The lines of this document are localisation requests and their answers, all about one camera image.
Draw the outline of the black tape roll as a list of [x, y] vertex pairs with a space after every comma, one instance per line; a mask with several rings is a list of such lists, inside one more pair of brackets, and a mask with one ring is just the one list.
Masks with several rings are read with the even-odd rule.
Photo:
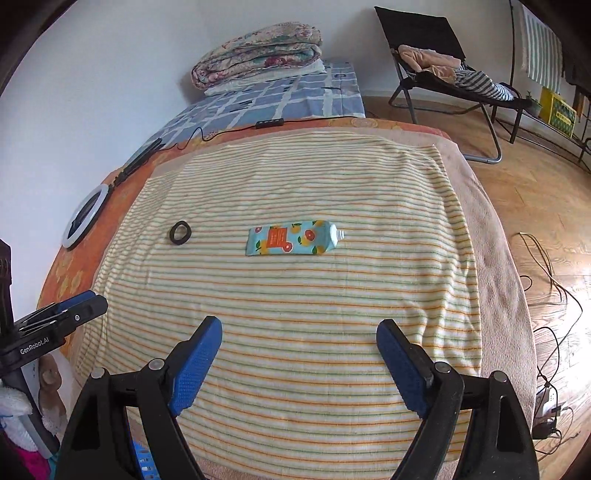
[[192, 235], [192, 229], [190, 225], [184, 221], [180, 220], [176, 222], [168, 232], [169, 241], [173, 245], [183, 245], [186, 243]]

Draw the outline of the orange fruit print tube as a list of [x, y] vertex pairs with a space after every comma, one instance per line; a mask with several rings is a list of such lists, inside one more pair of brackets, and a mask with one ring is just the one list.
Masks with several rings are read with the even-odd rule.
[[326, 220], [257, 226], [249, 230], [245, 255], [322, 255], [337, 248], [344, 238], [345, 232]]

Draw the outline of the blue plastic basket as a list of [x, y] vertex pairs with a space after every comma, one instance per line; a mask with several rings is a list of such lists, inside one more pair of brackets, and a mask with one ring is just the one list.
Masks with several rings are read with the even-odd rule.
[[159, 473], [149, 449], [138, 441], [133, 441], [137, 462], [144, 480], [160, 480]]

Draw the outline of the power strip on floor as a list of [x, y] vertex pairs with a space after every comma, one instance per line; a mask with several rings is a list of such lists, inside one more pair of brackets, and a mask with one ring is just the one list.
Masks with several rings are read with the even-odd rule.
[[532, 437], [534, 440], [545, 440], [557, 432], [558, 418], [562, 412], [558, 390], [546, 384], [536, 395]]

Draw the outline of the white fluffy cloth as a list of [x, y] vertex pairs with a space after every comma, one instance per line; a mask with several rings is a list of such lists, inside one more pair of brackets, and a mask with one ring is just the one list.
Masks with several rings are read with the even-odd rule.
[[11, 387], [1, 386], [1, 429], [17, 447], [27, 452], [37, 452], [37, 445], [20, 420], [21, 417], [28, 418], [31, 413], [32, 406], [23, 392]]

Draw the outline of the orange floral bedsheet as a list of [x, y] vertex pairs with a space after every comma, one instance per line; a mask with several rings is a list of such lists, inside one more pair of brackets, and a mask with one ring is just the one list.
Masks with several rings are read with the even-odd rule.
[[94, 280], [105, 249], [116, 233], [125, 214], [135, 201], [145, 182], [155, 174], [168, 168], [178, 167], [185, 157], [209, 147], [217, 147], [228, 142], [238, 142], [259, 135], [279, 137], [290, 131], [319, 128], [368, 128], [370, 130], [400, 130], [403, 141], [407, 142], [411, 133], [431, 134], [448, 140], [447, 132], [429, 126], [414, 125], [407, 122], [356, 117], [335, 117], [334, 119], [310, 119], [290, 121], [281, 127], [256, 129], [252, 126], [235, 128], [209, 136], [205, 141], [193, 138], [185, 150], [175, 148], [153, 154], [150, 159], [134, 173], [120, 188], [114, 190], [106, 202], [95, 224], [83, 240], [72, 250], [60, 249], [43, 285], [38, 307], [65, 300], [84, 290], [88, 290]]

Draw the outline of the yellow green crate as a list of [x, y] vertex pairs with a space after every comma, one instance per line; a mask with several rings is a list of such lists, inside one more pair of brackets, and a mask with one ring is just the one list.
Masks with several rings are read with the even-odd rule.
[[576, 126], [576, 110], [560, 95], [546, 87], [542, 88], [540, 105], [539, 118], [564, 136], [571, 138]]

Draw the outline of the clothes on chair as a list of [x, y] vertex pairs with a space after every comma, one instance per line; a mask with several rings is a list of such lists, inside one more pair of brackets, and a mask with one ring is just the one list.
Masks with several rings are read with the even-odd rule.
[[462, 91], [495, 101], [516, 99], [508, 87], [495, 82], [482, 71], [469, 68], [459, 58], [409, 45], [401, 45], [396, 52], [409, 68], [409, 75], [415, 80], [441, 81]]

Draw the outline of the blue checkered bedsheet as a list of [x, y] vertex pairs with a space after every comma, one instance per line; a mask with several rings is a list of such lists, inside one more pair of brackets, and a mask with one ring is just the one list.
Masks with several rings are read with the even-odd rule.
[[204, 97], [168, 121], [145, 143], [161, 140], [163, 148], [179, 145], [197, 130], [209, 137], [256, 122], [283, 119], [365, 116], [353, 65], [325, 61], [321, 73], [257, 83], [235, 92]]

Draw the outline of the green striped hanging towel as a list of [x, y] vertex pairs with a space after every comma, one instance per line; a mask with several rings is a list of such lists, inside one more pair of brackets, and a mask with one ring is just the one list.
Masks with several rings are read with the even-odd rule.
[[525, 5], [521, 6], [521, 30], [522, 69], [530, 80], [559, 94], [563, 55], [558, 36]]

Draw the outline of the folded floral quilt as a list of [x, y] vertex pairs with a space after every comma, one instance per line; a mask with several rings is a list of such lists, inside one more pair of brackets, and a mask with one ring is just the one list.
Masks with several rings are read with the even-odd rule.
[[283, 22], [228, 40], [202, 56], [190, 72], [205, 91], [228, 81], [280, 69], [308, 67], [322, 57], [322, 32], [301, 22]]

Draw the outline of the black folding chair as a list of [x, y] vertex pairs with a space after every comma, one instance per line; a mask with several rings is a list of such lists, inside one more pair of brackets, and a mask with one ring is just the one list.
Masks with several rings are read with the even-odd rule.
[[399, 78], [399, 85], [396, 90], [394, 90], [394, 93], [389, 100], [389, 105], [397, 108], [399, 105], [396, 103], [396, 100], [399, 96], [403, 96], [405, 99], [403, 107], [408, 110], [412, 122], [416, 124], [418, 122], [417, 112], [419, 108], [414, 105], [411, 97], [411, 91], [413, 89], [422, 89], [432, 93], [471, 102], [473, 105], [463, 110], [440, 110], [439, 112], [445, 115], [466, 115], [475, 110], [481, 111], [491, 133], [494, 147], [496, 149], [496, 155], [493, 157], [484, 157], [467, 154], [465, 158], [468, 161], [484, 164], [500, 163], [503, 159], [503, 152], [499, 137], [494, 127], [493, 117], [496, 115], [498, 109], [504, 108], [514, 111], [516, 113], [516, 118], [520, 119], [525, 108], [527, 108], [529, 104], [525, 97], [523, 97], [518, 90], [510, 84], [497, 82], [495, 80], [495, 82], [508, 87], [514, 93], [516, 99], [513, 101], [495, 101], [480, 97], [470, 92], [462, 91], [457, 87], [446, 85], [441, 81], [420, 81], [413, 79], [409, 75], [409, 68], [402, 62], [399, 54], [396, 52], [401, 45], [409, 45], [420, 49], [431, 49], [442, 54], [451, 55], [459, 58], [469, 68], [473, 70], [477, 69], [471, 67], [467, 63], [467, 57], [464, 50], [447, 18], [391, 10], [380, 6], [377, 6], [375, 11], [388, 42], [390, 52], [394, 59], [394, 67], [396, 68]]

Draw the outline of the black metal rack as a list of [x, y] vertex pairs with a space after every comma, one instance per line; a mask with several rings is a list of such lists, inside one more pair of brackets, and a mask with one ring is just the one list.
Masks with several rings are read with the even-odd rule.
[[522, 69], [542, 86], [538, 97], [530, 94], [525, 97], [529, 104], [524, 114], [577, 147], [579, 152], [574, 153], [555, 141], [551, 143], [553, 148], [565, 151], [565, 158], [574, 157], [578, 165], [589, 169], [584, 156], [590, 153], [590, 98], [576, 91], [573, 104], [564, 100], [558, 93], [564, 73], [564, 52], [559, 38], [527, 8], [522, 7], [516, 15], [514, 5], [509, 6], [512, 31], [522, 34]]

